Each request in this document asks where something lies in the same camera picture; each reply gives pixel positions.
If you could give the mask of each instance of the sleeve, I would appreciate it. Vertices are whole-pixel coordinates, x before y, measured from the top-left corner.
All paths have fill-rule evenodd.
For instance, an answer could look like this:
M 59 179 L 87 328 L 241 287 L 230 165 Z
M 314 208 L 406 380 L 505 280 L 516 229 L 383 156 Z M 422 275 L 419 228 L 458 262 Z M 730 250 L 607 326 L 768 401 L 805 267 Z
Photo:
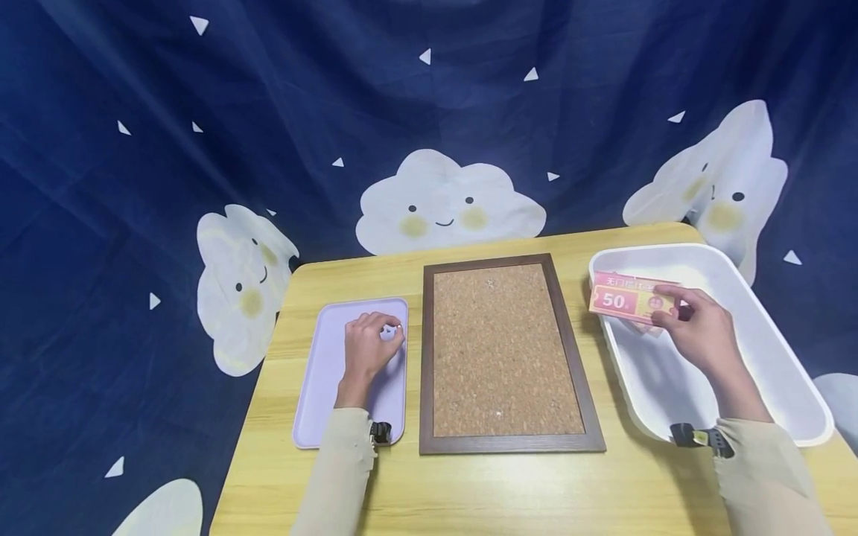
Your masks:
M 735 452 L 715 458 L 734 536 L 832 534 L 807 465 L 783 428 L 741 419 L 718 419 L 716 428 Z
M 354 534 L 377 456 L 370 425 L 369 413 L 362 408 L 343 407 L 331 413 L 293 536 Z

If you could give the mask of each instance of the navy blue backdrop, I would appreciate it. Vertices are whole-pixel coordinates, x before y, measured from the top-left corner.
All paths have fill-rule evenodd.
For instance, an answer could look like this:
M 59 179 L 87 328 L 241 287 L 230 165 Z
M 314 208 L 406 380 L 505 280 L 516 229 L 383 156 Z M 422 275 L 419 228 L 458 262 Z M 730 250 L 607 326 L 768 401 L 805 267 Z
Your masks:
M 0 526 L 157 533 L 169 499 L 207 533 L 299 263 L 695 223 L 701 185 L 744 192 L 701 233 L 836 393 L 856 55 L 850 0 L 5 6 Z

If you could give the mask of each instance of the yellow cheek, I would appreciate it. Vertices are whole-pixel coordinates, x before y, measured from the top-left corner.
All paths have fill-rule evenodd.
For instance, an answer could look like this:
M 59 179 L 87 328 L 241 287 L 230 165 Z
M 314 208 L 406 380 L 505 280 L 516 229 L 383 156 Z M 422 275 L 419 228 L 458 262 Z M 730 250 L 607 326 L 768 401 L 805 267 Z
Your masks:
M 486 211 L 479 207 L 469 208 L 462 213 L 462 225 L 465 229 L 479 231 L 488 224 Z
M 682 200 L 689 203 L 694 201 L 704 184 L 706 184 L 706 177 L 701 175 L 696 181 L 691 183 L 688 188 L 686 188 L 686 191 L 682 194 Z
M 724 201 L 716 202 L 706 214 L 706 224 L 719 232 L 731 232 L 738 229 L 745 220 L 742 212 Z
M 399 222 L 399 231 L 409 238 L 420 238 L 428 230 L 429 224 L 420 216 L 407 216 Z
M 265 244 L 259 244 L 259 249 L 262 250 L 265 264 L 268 264 L 269 266 L 277 266 L 277 255 L 274 254 L 274 251 L 272 251 L 270 247 Z
M 241 313 L 248 318 L 256 318 L 263 312 L 263 295 L 256 288 L 245 288 L 239 298 Z

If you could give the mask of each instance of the printed number 50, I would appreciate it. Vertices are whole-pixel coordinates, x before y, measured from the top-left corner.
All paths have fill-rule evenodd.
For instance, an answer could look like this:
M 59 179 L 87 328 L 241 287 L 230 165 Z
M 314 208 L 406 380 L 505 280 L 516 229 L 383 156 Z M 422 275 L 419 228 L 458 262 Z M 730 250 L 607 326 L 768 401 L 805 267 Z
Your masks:
M 625 296 L 620 294 L 612 294 L 611 292 L 605 292 L 605 294 L 601 297 L 601 304 L 605 307 L 611 307 L 613 309 L 623 309 L 625 307 Z

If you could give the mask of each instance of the white container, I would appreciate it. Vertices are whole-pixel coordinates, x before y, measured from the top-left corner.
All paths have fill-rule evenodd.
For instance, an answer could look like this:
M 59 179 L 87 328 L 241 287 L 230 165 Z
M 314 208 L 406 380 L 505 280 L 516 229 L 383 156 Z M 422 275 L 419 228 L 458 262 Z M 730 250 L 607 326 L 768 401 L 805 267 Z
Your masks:
M 772 417 L 799 447 L 827 441 L 834 420 L 804 367 L 763 305 L 721 251 L 703 244 L 665 244 L 604 250 L 590 260 L 594 272 L 677 281 L 702 288 L 733 314 L 736 339 Z M 709 381 L 676 350 L 670 335 L 645 335 L 625 322 L 600 316 L 625 403 L 649 436 L 671 440 L 670 425 L 711 428 L 718 417 Z

